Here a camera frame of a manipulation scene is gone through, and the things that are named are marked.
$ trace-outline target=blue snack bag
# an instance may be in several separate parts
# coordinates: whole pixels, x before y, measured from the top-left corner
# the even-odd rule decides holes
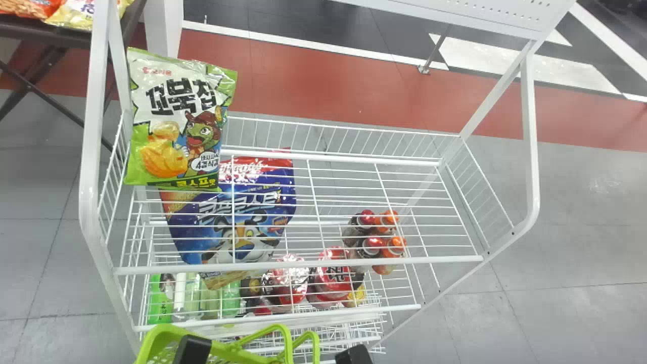
[[[268,261],[296,210],[292,160],[221,161],[218,182],[220,193],[160,191],[180,257],[188,264]],[[207,288],[216,290],[253,273],[200,275]]]

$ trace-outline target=white floor stripe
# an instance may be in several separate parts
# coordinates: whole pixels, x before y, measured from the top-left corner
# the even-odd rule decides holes
[[[436,42],[440,36],[429,34]],[[447,37],[440,53],[451,67],[503,74],[519,54],[512,49]],[[535,80],[619,94],[620,91],[590,64],[534,56]]]
[[[342,47],[339,45],[320,43],[317,41],[301,40],[297,38],[290,38],[290,37],[284,37],[284,36],[275,36],[273,34],[250,32],[247,30],[220,27],[219,25],[196,23],[193,21],[186,21],[186,20],[183,21],[182,27],[185,29],[199,30],[201,32],[222,34],[225,36],[247,38],[247,39],[259,40],[259,41],[267,41],[270,43],[277,43],[277,44],[292,45],[294,47],[316,49],[317,51],[346,54],[349,56],[371,58],[374,60],[382,60],[387,62],[398,62],[398,63],[405,63],[405,64],[411,64],[411,65],[420,65],[425,62],[425,60],[421,60],[418,58],[398,56],[396,54],[365,51],[364,49]],[[445,71],[449,69],[447,68],[447,65],[444,64],[443,62],[432,62],[431,66],[432,68],[444,69]]]
[[[629,67],[633,68],[639,75],[647,80],[647,60],[640,53],[636,52],[627,43],[607,28],[595,16],[589,13],[582,5],[575,3],[571,8],[571,14],[575,16],[585,27],[596,37],[606,44],[615,54],[624,60]]]
[[[629,100],[647,103],[647,97],[645,96],[634,95],[631,93],[624,93],[624,92],[622,94]]]

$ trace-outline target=wire shelf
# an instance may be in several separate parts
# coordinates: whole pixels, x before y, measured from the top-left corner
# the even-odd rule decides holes
[[[281,315],[218,316],[218,319],[177,325],[222,340],[276,321],[294,328],[295,335],[315,327],[325,338],[324,351],[330,353],[356,343],[375,343],[383,337],[382,323],[388,322],[390,329],[397,324],[398,320],[394,320],[397,313],[418,310],[422,303],[433,298],[428,295],[429,283],[435,294],[451,283],[442,277],[448,271],[445,266],[451,263],[474,266],[482,261],[486,244],[496,238],[495,229],[503,229],[503,224],[509,221],[474,156],[457,135],[230,117],[221,159],[229,163],[229,170],[238,167],[236,157],[290,159],[296,211],[283,226],[285,232],[273,248],[273,259],[237,262],[232,254],[229,263],[189,265],[181,258],[181,253],[187,251],[179,251],[175,245],[178,238],[173,239],[171,235],[169,214],[162,208],[159,190],[132,188],[129,204],[122,196],[128,190],[122,184],[126,164],[120,157],[129,153],[124,126],[128,122],[127,116],[122,118],[117,130],[115,152],[101,191],[99,214],[109,251],[120,252],[113,273],[122,288],[126,310],[132,315],[133,328],[140,335],[151,328],[147,322],[152,274],[211,271],[262,274],[278,267],[366,266],[367,299],[356,302],[353,308],[338,302],[319,310],[304,299],[284,307],[285,313]],[[244,184],[234,178],[221,183],[230,184],[232,190]],[[220,203],[227,214],[238,211],[240,204],[236,200],[200,204],[209,203]],[[376,215],[388,210],[397,212],[395,234],[406,239],[404,256],[390,260],[358,259],[357,256],[319,260],[324,249],[358,249],[345,246],[342,239],[349,220],[364,209]],[[122,224],[119,229],[115,228],[115,221],[120,218],[125,219],[123,230]],[[191,227],[213,229],[215,226]],[[298,255],[303,261],[275,261],[286,254]],[[373,271],[372,266],[383,264],[396,266],[389,275]],[[231,324],[233,329],[223,326]],[[253,349],[275,354],[272,348],[279,348],[280,344],[271,340],[264,339]],[[371,350],[383,352],[380,345]],[[307,361],[307,349],[302,354]]]

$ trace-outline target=tile floor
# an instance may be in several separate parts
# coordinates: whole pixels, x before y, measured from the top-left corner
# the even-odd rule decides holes
[[[23,112],[46,122],[26,127]],[[10,171],[0,175],[0,362],[131,363],[78,227],[80,131],[23,102],[0,122],[0,145]],[[521,142],[470,145],[522,218]],[[389,339],[376,363],[644,362],[647,154],[540,143],[540,159],[537,225]]]

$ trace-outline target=cartoon character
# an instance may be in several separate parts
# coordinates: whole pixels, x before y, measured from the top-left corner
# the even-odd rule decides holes
[[[219,243],[209,248],[211,251],[228,251],[229,256],[234,255],[233,247],[236,247],[236,260],[244,260],[245,262],[257,262],[266,253],[271,253],[269,249],[276,247],[280,240],[271,238],[258,227],[259,223],[267,220],[265,210],[257,210],[257,214],[261,216],[252,216],[251,219],[245,220],[242,224],[236,225],[233,229],[231,225],[227,224],[226,220],[220,220],[216,224],[214,230],[217,233],[222,233]],[[202,254],[203,264],[223,262],[222,260],[214,260],[215,253],[207,252]]]
[[[184,134],[186,135],[186,147],[183,148],[188,158],[188,169],[185,177],[192,177],[198,174],[204,174],[204,171],[196,171],[191,168],[192,161],[199,157],[206,150],[213,150],[214,146],[220,141],[220,127],[223,121],[222,108],[217,106],[215,114],[210,111],[203,111],[194,117],[190,112],[185,112],[184,116],[188,120]]]

